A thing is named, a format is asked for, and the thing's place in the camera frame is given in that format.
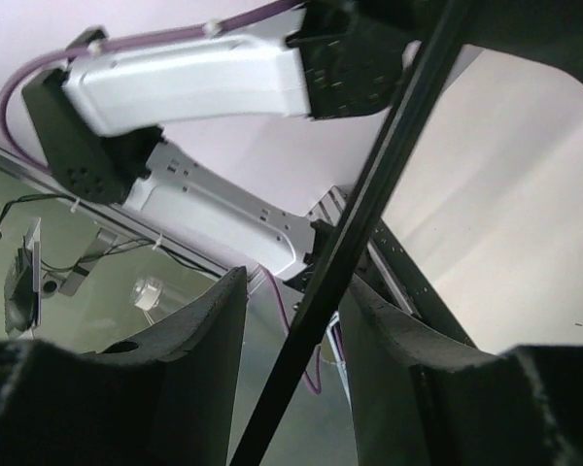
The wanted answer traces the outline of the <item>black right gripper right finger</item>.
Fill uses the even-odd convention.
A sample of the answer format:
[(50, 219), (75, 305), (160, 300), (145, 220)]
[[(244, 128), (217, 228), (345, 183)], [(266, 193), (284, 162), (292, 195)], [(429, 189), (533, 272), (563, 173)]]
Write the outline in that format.
[(583, 465), (583, 346), (493, 355), (353, 280), (340, 312), (362, 465)]

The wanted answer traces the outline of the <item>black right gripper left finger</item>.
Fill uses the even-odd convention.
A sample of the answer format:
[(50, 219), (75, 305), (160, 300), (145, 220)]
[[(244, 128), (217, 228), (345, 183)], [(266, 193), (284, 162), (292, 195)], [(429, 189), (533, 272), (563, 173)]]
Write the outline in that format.
[(223, 465), (247, 272), (102, 352), (0, 341), (0, 465)]

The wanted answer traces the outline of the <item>beige folding umbrella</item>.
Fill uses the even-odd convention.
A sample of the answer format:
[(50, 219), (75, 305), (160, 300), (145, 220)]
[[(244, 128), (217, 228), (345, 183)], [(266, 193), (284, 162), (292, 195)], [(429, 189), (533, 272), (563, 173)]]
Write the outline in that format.
[(464, 44), (534, 60), (583, 33), (583, 1), (363, 1), (355, 12), (421, 40), (326, 244), (290, 333), (233, 454), (258, 465), (353, 276)]

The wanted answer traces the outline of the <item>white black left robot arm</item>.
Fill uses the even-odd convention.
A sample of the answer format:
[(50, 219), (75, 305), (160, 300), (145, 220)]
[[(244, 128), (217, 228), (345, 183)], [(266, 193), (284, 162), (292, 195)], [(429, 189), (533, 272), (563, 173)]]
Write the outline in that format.
[(384, 110), (408, 37), (358, 1), (277, 1), (258, 14), (126, 46), (82, 34), (21, 90), (53, 177), (160, 231), (305, 283), (328, 228), (276, 209), (191, 159), (167, 123)]

